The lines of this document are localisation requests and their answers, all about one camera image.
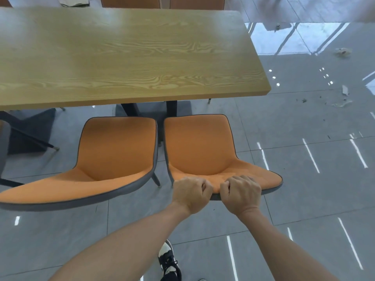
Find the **wooden table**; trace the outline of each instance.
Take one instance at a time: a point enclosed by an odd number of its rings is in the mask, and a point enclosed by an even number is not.
[[[0,110],[265,95],[233,11],[0,8]]]

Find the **gray tile floor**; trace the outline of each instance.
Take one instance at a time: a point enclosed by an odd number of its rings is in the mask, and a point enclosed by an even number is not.
[[[191,101],[194,114],[223,113],[240,159],[281,174],[284,185],[262,198],[261,210],[284,234],[341,280],[373,280],[375,269],[375,25],[282,23],[279,31],[247,23],[272,86],[264,97]],[[336,48],[353,50],[339,58]],[[344,102],[342,85],[349,88]],[[59,152],[10,156],[4,178],[31,182],[75,165],[84,123],[112,116],[114,106],[59,110],[50,142]],[[90,244],[171,200],[162,148],[156,174],[134,193],[82,208],[0,211],[0,280],[47,280]],[[358,255],[356,259],[348,237]],[[171,234],[185,280],[273,280],[254,239],[220,202],[210,202]],[[145,281],[161,277],[155,261]]]

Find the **sneaker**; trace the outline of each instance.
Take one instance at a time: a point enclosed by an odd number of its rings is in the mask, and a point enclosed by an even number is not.
[[[166,240],[157,255],[159,264],[163,271],[163,276],[170,272],[175,272],[179,281],[182,280],[181,270],[177,265],[177,260],[174,259],[173,247],[171,243]]]

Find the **trash on floor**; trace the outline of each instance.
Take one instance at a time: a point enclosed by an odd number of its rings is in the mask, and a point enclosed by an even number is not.
[[[59,0],[63,7],[85,7],[90,5],[89,0]]]
[[[334,103],[332,104],[332,106],[336,107],[336,108],[343,108],[344,106],[347,106],[348,104],[352,103],[353,101],[352,100],[347,100],[347,99],[344,99],[342,102],[340,103]]]
[[[335,54],[337,56],[348,56],[350,53],[352,53],[352,49],[350,49],[350,48],[337,48],[337,49],[335,49]]]
[[[342,85],[342,94],[348,96],[349,95],[349,89],[344,84]]]

